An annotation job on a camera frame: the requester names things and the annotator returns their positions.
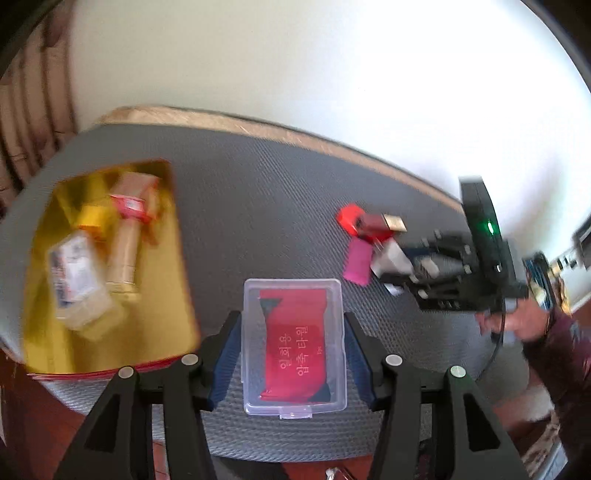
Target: person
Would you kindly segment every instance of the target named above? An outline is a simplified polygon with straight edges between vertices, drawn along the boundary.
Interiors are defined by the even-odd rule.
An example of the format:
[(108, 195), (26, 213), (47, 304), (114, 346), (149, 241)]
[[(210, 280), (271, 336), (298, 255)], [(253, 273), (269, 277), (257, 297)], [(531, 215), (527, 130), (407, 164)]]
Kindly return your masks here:
[[(476, 315), (482, 334), (501, 330), (500, 314)], [(523, 342), (523, 353), (544, 383), (560, 421), (568, 463), (560, 480), (591, 479), (591, 339), (555, 308), (542, 309), (530, 296), (505, 316), (505, 331)]]

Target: plastic box lid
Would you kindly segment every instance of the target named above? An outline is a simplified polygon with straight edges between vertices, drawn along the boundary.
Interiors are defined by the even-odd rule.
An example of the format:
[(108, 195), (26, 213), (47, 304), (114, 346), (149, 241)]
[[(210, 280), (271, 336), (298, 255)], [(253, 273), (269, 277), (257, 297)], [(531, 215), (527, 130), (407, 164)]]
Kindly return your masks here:
[(244, 284), (241, 378), (249, 415), (304, 419), (347, 406), (340, 281)]

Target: gray mat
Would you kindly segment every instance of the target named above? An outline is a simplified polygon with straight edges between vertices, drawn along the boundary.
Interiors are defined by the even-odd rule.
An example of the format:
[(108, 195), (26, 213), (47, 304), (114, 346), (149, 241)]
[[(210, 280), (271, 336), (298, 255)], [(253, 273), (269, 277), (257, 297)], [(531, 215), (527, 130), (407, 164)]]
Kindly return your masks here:
[[(170, 160), (191, 296), (203, 333), (216, 333), (242, 307), (247, 278), (340, 278), (349, 237), (334, 215), (348, 202), (401, 215), (406, 239), (433, 229), (467, 229), (458, 212), (411, 187), (341, 159), (273, 141), (181, 127), (108, 125), (81, 134), (35, 177), (0, 225), (0, 336), (20, 352), (20, 308), (28, 251), (38, 218), (59, 180), (133, 160)], [(419, 367), (464, 365), (476, 376), (492, 346), (470, 315), (420, 312), (412, 297), (391, 297), (375, 280), (343, 282), (345, 309), (389, 351)], [(499, 362), (490, 398), (527, 382), (518, 352)], [(63, 403), (87, 413), (104, 382), (52, 382)], [(349, 373), (345, 411), (307, 420), (247, 416), (237, 366), (226, 399), (203, 422), (215, 455), (273, 462), (373, 452), (381, 415), (367, 411)], [(428, 435), (428, 411), (423, 437)], [(162, 440), (162, 410), (154, 410)]]

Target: maroon sleeve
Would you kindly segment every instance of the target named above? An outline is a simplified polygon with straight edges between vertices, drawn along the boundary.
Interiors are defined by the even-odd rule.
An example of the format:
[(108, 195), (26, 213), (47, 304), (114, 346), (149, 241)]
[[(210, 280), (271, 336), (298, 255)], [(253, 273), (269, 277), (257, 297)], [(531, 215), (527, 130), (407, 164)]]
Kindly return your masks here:
[(591, 444), (591, 341), (562, 311), (554, 312), (548, 334), (524, 344), (560, 419), (560, 439), (570, 459)]

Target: gold tray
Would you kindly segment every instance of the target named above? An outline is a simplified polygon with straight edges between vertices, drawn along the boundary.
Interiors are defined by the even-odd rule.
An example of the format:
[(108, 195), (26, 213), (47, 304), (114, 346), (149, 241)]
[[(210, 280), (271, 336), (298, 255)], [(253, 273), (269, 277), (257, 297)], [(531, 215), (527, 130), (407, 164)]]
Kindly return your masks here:
[[(155, 227), (157, 243), (142, 241), (136, 273), (138, 302), (126, 307), (124, 318), (116, 327), (91, 341), (56, 319), (50, 298), (47, 251), (74, 231), (82, 205), (106, 198), (124, 171), (150, 173), (161, 179), (162, 213)], [(111, 239), (107, 238), (103, 255)], [(25, 364), (36, 374), (101, 372), (195, 350), (200, 334), (183, 264), (168, 162), (128, 164), (58, 183), (33, 238), (23, 305)]]

